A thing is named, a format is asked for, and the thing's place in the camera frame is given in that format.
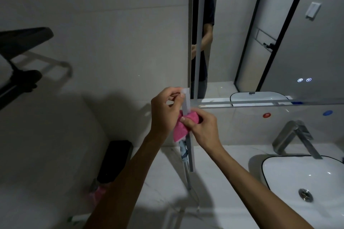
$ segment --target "black door frame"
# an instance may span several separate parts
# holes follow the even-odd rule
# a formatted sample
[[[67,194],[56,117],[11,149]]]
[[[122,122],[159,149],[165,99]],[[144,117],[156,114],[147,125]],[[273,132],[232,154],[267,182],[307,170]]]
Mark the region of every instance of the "black door frame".
[[[257,0],[257,2],[256,2],[256,6],[255,6],[255,9],[254,9],[254,12],[253,12],[253,15],[252,15],[250,27],[249,27],[249,30],[248,30],[248,33],[247,33],[247,36],[246,36],[246,41],[245,41],[245,44],[243,46],[243,52],[242,52],[242,55],[241,55],[241,58],[240,58],[238,70],[237,70],[237,73],[236,73],[236,76],[235,76],[235,80],[234,80],[234,85],[235,85],[236,89],[238,90],[238,92],[240,92],[240,91],[239,91],[239,89],[238,89],[238,87],[236,85],[236,82],[237,82],[238,77],[239,77],[240,68],[242,66],[243,57],[245,55],[247,44],[248,44],[248,40],[249,40],[250,35],[251,35],[251,31],[252,31],[252,28],[253,28],[253,23],[254,23],[254,21],[256,19],[256,13],[257,13],[257,9],[258,9],[258,6],[259,6],[259,2],[260,2],[260,0]],[[278,49],[279,49],[279,47],[281,45],[283,37],[284,37],[288,27],[289,27],[289,24],[290,24],[290,22],[291,22],[291,20],[292,20],[292,18],[294,16],[295,10],[296,10],[297,6],[299,5],[299,2],[300,2],[300,0],[294,0],[292,5],[291,5],[291,7],[290,7],[288,15],[286,16],[286,20],[284,21],[284,24],[282,26],[281,32],[278,35],[276,44],[275,44],[275,46],[273,48],[273,51],[271,52],[269,60],[268,60],[268,62],[266,64],[266,66],[265,66],[264,72],[263,72],[263,74],[262,74],[262,76],[260,78],[259,84],[258,84],[258,86],[256,88],[256,92],[259,92],[261,87],[263,86],[265,78],[268,75],[269,69],[270,69],[270,67],[271,67],[271,65],[273,63],[273,59],[275,58],[275,56],[276,56],[276,54],[278,52]]]

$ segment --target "sink rim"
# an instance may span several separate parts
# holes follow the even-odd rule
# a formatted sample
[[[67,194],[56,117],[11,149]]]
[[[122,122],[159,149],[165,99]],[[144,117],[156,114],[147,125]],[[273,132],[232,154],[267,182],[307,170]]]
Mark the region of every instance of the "sink rim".
[[[270,189],[269,184],[268,184],[268,181],[266,180],[265,175],[264,175],[263,164],[264,164],[264,162],[265,162],[267,159],[270,159],[270,158],[272,158],[272,157],[312,157],[312,156],[311,156],[311,155],[307,155],[307,154],[305,154],[305,155],[288,155],[288,156],[270,156],[270,157],[267,157],[266,159],[264,159],[264,161],[263,161],[263,162],[261,163],[261,165],[260,165],[260,172],[261,172],[261,174],[263,175],[264,180],[265,180],[265,185],[268,187],[269,190],[271,190],[271,189]],[[334,157],[329,157],[329,158],[334,159],[334,160],[336,160],[336,161],[338,161],[338,162],[340,162],[340,163],[342,163],[342,164],[344,165],[343,162],[341,162],[341,161],[338,160],[338,159],[335,159]]]

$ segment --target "dark shirt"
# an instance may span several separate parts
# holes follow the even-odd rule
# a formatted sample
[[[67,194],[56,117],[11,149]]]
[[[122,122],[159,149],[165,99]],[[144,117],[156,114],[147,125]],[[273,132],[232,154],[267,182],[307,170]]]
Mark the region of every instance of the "dark shirt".
[[[203,13],[203,25],[214,25],[214,0],[204,0],[204,13]],[[197,43],[197,18],[198,18],[198,0],[193,0],[192,6],[192,44]],[[191,81],[195,80],[195,64],[196,58],[191,61]],[[200,77],[199,81],[204,81],[208,76],[207,65],[205,63],[204,51],[200,53]]]

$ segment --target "pink cloth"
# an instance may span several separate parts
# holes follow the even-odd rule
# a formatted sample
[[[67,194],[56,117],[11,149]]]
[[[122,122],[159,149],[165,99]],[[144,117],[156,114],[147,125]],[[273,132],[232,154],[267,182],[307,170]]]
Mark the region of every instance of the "pink cloth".
[[[175,125],[174,130],[173,130],[173,140],[174,140],[174,142],[180,141],[190,131],[189,128],[185,127],[184,124],[180,122],[180,118],[182,116],[183,116],[183,111],[181,110],[179,112],[177,124]],[[200,118],[198,117],[197,113],[194,112],[194,111],[192,111],[191,113],[189,113],[188,115],[186,115],[184,117],[191,119],[195,123],[199,123],[200,122]]]

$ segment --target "light switch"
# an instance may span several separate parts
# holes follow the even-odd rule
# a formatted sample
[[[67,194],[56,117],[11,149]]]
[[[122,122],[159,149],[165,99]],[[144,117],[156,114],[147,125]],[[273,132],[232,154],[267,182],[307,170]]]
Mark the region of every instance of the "light switch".
[[[306,12],[306,18],[313,21],[321,7],[321,3],[312,2]]]

